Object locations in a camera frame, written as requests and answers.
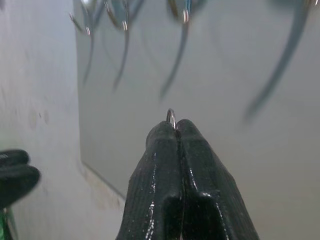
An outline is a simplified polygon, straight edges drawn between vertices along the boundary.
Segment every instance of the black glove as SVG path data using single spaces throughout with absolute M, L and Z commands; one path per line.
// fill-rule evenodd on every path
M 0 152 L 0 210 L 27 195 L 38 183 L 40 172 L 28 162 L 24 150 Z

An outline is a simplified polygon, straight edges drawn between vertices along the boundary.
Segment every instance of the gloved hand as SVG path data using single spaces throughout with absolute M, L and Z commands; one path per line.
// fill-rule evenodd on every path
M 24 150 L 0 151 L 0 210 L 27 195 L 38 183 L 40 172 L 28 162 Z

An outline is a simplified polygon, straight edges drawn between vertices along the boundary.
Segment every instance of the white wall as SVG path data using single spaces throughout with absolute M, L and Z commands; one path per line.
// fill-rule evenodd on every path
M 2 6 L 0 147 L 27 150 L 42 173 L 36 190 L 14 205 L 19 237 L 113 240 L 124 203 L 79 162 L 72 0 Z

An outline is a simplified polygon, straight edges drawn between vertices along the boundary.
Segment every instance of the gray wall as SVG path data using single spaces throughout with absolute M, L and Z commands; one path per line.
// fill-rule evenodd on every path
M 40 185 L 14 205 L 20 240 L 114 240 L 123 201 L 80 160 L 71 0 L 0 10 L 0 147 L 26 149 Z
M 271 75 L 286 44 L 294 1 L 208 1 L 191 19 L 176 79 L 160 101 L 181 26 L 165 0 L 146 0 L 132 23 L 127 65 L 113 81 L 124 34 L 106 14 L 89 39 L 77 35 L 81 158 L 126 194 L 149 130 L 168 108 L 192 120 L 233 174 L 262 239 L 319 238 L 320 18 L 314 12 L 278 88 L 252 124 L 244 112 Z M 79 5 L 75 12 L 81 19 Z

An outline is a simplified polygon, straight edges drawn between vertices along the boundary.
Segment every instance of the black rubber glove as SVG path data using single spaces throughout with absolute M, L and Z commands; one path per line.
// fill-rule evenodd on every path
M 0 151 L 0 210 L 23 198 L 38 183 L 40 172 L 28 162 L 24 150 Z
M 38 183 L 39 171 L 29 165 L 0 168 L 0 209 L 27 195 Z
M 28 164 L 29 155 L 26 151 L 21 149 L 10 149 L 0 151 L 0 168 L 9 167 L 19 164 Z

